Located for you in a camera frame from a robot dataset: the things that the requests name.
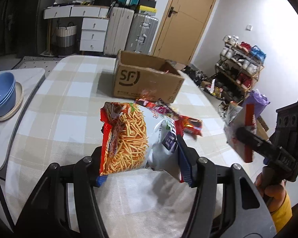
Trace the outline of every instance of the light switch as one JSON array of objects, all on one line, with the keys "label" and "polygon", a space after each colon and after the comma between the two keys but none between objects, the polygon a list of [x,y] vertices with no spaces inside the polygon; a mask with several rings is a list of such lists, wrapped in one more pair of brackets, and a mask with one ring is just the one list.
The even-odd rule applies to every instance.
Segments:
[{"label": "light switch", "polygon": [[246,26],[246,30],[251,31],[252,29],[253,29],[253,26],[252,25],[247,25]]}]

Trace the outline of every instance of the metal screw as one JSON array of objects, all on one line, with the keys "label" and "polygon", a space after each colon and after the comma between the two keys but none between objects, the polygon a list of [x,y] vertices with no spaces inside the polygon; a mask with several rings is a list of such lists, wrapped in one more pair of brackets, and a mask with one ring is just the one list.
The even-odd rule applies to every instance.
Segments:
[{"label": "metal screw", "polygon": [[207,158],[205,158],[205,157],[200,157],[200,158],[199,158],[199,162],[202,163],[202,164],[206,164],[206,163],[207,163]]},{"label": "metal screw", "polygon": [[52,163],[52,164],[50,164],[50,168],[52,168],[52,169],[56,169],[56,168],[57,168],[57,163]]},{"label": "metal screw", "polygon": [[233,167],[234,167],[234,169],[236,169],[236,170],[241,170],[242,169],[242,166],[240,165],[240,164],[233,164]]},{"label": "metal screw", "polygon": [[84,161],[85,163],[90,163],[91,160],[92,160],[92,158],[89,157],[89,156],[86,156],[86,157],[83,158],[83,161]]}]

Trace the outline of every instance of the silver suitcase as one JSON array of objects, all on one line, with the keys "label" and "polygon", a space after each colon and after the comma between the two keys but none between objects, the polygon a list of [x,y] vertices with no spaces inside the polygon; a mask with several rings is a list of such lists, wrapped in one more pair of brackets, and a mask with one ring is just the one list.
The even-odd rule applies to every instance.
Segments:
[{"label": "silver suitcase", "polygon": [[105,38],[105,55],[117,55],[119,50],[125,49],[134,13],[133,10],[113,7]]},{"label": "silver suitcase", "polygon": [[130,28],[126,50],[149,54],[159,20],[147,14],[136,13]]}]

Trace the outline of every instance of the red shoe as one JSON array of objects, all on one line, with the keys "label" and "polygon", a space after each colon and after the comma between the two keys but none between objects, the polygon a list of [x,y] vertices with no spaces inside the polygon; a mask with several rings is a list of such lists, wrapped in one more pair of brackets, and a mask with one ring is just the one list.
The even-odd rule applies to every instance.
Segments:
[{"label": "red shoe", "polygon": [[245,76],[245,79],[242,84],[242,88],[248,89],[252,85],[252,79],[248,76]]},{"label": "red shoe", "polygon": [[244,50],[246,53],[249,53],[252,47],[250,46],[250,44],[242,42],[238,45],[238,48]]},{"label": "red shoe", "polygon": [[237,77],[236,83],[241,84],[244,82],[246,75],[243,73],[240,73],[239,76]]}]

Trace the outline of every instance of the yellow sleeve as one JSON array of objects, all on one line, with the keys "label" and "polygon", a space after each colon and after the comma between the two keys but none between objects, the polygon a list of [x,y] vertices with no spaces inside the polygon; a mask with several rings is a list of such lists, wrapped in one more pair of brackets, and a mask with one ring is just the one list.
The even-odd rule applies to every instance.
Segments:
[{"label": "yellow sleeve", "polygon": [[290,198],[288,194],[285,196],[284,203],[278,210],[271,214],[271,217],[275,223],[276,231],[278,233],[292,217]]}]

